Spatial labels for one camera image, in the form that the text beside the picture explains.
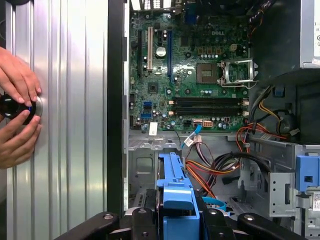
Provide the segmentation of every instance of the blue pcie slot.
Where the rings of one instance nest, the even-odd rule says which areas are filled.
[[[141,119],[151,119],[152,114],[151,113],[141,113],[140,118]]]
[[[152,102],[151,102],[151,101],[145,101],[145,102],[143,103],[143,106],[144,106],[144,107],[151,107],[151,106],[152,106]]]
[[[174,84],[172,50],[173,50],[173,33],[172,31],[168,31],[168,36],[167,36],[168,70],[167,72],[168,72],[168,77],[170,78],[170,82]]]

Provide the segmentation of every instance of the black clamp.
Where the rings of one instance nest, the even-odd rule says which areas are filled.
[[[30,2],[30,0],[5,0],[5,1],[7,1],[8,3],[14,6],[24,5]]]

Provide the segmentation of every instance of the motherboard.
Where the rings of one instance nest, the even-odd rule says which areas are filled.
[[[250,54],[248,19],[231,16],[135,12],[130,23],[131,129],[233,132],[248,114],[246,87],[222,86],[222,63]],[[233,64],[230,82],[248,79]]]

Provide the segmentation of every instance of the side panel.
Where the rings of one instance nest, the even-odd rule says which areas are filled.
[[[7,49],[37,74],[43,125],[7,170],[7,239],[55,239],[107,210],[108,1],[6,4]]]

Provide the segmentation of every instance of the yellow wire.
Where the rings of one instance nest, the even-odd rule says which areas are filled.
[[[201,167],[201,168],[203,168],[203,169],[205,169],[205,170],[207,170],[207,171],[210,171],[210,172],[213,172],[213,173],[217,173],[217,174],[228,174],[228,173],[232,173],[235,169],[238,168],[238,166],[237,166],[237,167],[235,167],[233,170],[230,170],[230,171],[217,171],[217,170],[213,170],[213,169],[211,169],[211,168],[209,168],[209,167],[206,167],[206,166],[204,166],[204,165],[202,165],[202,164],[200,164],[200,163],[198,163],[198,162],[196,162],[196,161],[187,160],[186,163],[188,163],[188,162],[190,162],[190,163],[192,163],[192,164],[195,164],[195,165],[198,165],[199,167]]]

